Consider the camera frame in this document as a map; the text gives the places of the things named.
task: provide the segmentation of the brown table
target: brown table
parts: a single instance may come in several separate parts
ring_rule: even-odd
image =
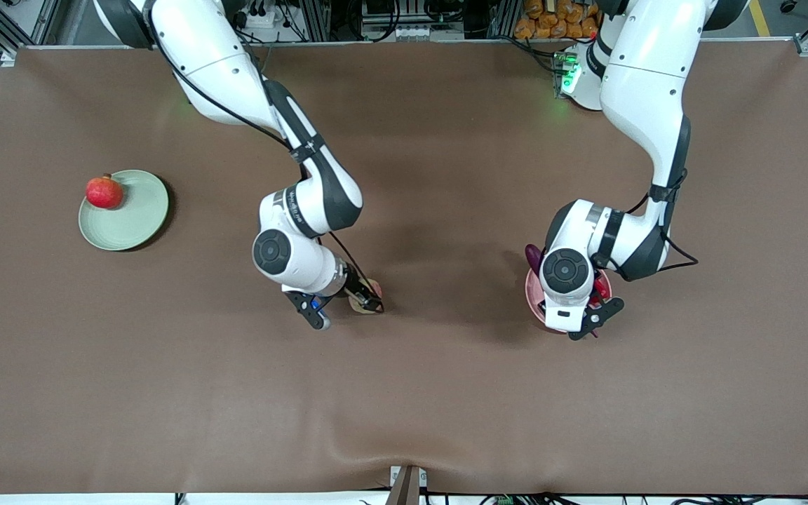
[[[808,493],[808,58],[706,43],[674,238],[600,339],[541,329],[523,246],[650,161],[507,45],[278,48],[267,67],[365,193],[341,236],[390,309],[314,332],[251,263],[285,152],[196,113],[160,55],[25,50],[0,71],[0,492],[372,488]],[[87,179],[170,183],[135,252],[84,242]]]

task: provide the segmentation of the red fruit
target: red fruit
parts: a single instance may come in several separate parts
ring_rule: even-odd
[[[98,208],[115,208],[123,200],[123,188],[110,173],[86,183],[86,199]]]

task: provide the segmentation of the yellow floor line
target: yellow floor line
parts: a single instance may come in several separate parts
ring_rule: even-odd
[[[766,25],[766,16],[762,14],[760,0],[750,0],[750,15],[753,16],[753,24],[760,37],[769,37],[769,25]]]

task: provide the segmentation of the robotic arm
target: robotic arm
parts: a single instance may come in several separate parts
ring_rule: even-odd
[[[687,71],[700,33],[705,25],[712,26],[708,20],[718,17],[728,25],[745,6],[743,0],[722,0],[719,10],[718,3],[600,2],[610,18],[600,37],[579,51],[580,73],[565,94],[578,105],[602,109],[616,128],[640,144],[653,160],[654,176],[644,215],[583,199],[554,215],[539,272],[548,328],[581,339],[619,312],[619,298],[589,306],[597,269],[612,269],[626,281],[635,281],[663,268],[676,198],[687,173],[690,122],[682,110]]]
[[[363,197],[291,93],[267,80],[251,61],[212,0],[94,0],[106,28],[132,47],[152,42],[173,68],[183,91],[208,118],[248,124],[271,135],[307,170],[285,189],[260,202],[260,233],[252,256],[312,327],[328,329],[323,306],[348,295],[365,312],[382,301],[357,268],[335,255],[318,237],[352,226]]]

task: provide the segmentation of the pomegranate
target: pomegranate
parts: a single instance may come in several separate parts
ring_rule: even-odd
[[[123,200],[123,188],[110,173],[86,183],[86,199],[98,208],[115,208]]]

